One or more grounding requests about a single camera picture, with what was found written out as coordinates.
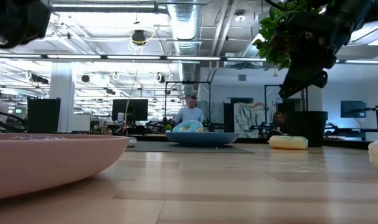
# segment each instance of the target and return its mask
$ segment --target potted plant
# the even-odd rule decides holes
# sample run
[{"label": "potted plant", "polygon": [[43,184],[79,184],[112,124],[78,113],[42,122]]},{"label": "potted plant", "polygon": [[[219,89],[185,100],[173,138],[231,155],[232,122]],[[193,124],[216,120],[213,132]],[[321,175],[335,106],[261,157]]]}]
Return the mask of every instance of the potted plant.
[{"label": "potted plant", "polygon": [[[275,27],[280,22],[290,18],[292,14],[307,10],[308,0],[286,1],[277,3],[285,11],[271,7],[269,17],[260,21],[259,33],[265,40],[256,40],[253,45],[259,50],[259,57],[265,58],[278,70],[290,67],[290,56],[287,50],[278,50],[273,42]],[[319,13],[321,8],[310,8],[314,13]],[[309,140],[309,147],[321,147],[323,145],[324,129],[328,114],[324,111],[305,111],[305,94],[301,93],[302,111],[287,112],[284,114],[287,134],[290,136],[303,136]]]}]

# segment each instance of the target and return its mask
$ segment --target ceiling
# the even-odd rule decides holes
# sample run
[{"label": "ceiling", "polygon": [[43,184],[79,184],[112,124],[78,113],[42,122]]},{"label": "ceiling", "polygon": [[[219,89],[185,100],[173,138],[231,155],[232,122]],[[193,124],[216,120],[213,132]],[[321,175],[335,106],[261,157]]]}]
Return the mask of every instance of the ceiling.
[{"label": "ceiling", "polygon": [[[68,1],[69,4],[85,1]],[[124,1],[112,1],[114,4]],[[90,1],[90,3],[101,3],[105,1]],[[221,0],[210,0],[206,5],[201,6],[199,18],[200,41],[199,55],[210,55],[212,43],[216,32],[216,24],[220,17],[223,5]],[[229,9],[224,17],[224,26],[229,18]],[[245,20],[237,22],[233,16],[227,37],[223,44],[221,55],[242,51],[250,44],[253,37],[251,26],[257,15],[268,11],[268,4],[258,1],[238,1],[237,10],[243,10]],[[149,40],[143,48],[131,44],[131,34],[134,30],[144,30]],[[44,39],[35,40],[27,45],[18,46],[11,50],[0,50],[0,53],[8,54],[119,54],[119,55],[175,55],[176,49],[173,44],[171,21],[167,14],[152,13],[100,13],[100,12],[54,12],[48,26],[47,35]],[[378,26],[371,26],[354,32],[352,34],[351,46],[343,47],[337,54],[338,58],[345,59],[373,59],[378,57],[378,46],[368,45],[378,43]],[[164,88],[164,84],[158,83],[154,76],[164,75],[166,80],[181,80],[178,63],[111,63],[111,62],[74,62],[74,73],[77,74],[76,96],[88,98],[88,108],[95,105],[103,111],[109,105],[98,105],[95,98],[91,96],[110,96],[103,90],[84,90],[85,87],[108,85],[112,87],[127,88]],[[27,72],[39,75],[50,80],[52,62],[26,60],[0,59],[0,85],[9,86],[35,86],[27,79]],[[200,78],[205,81],[208,76],[208,68],[200,69]],[[213,85],[264,85],[266,83],[282,83],[286,70],[278,72],[274,77],[274,69],[244,69],[219,68],[215,74]],[[237,75],[247,75],[246,82],[239,82]],[[336,65],[329,72],[329,81],[342,81],[347,79],[365,80],[378,78],[378,65]],[[82,75],[91,76],[96,82],[84,83]],[[10,95],[33,95],[43,96],[49,92],[48,88],[43,89],[2,89]],[[132,91],[121,90],[117,96],[163,96],[163,91]],[[172,91],[171,97],[177,99],[182,96],[180,91]],[[161,108],[162,103],[155,104],[154,108]]]}]

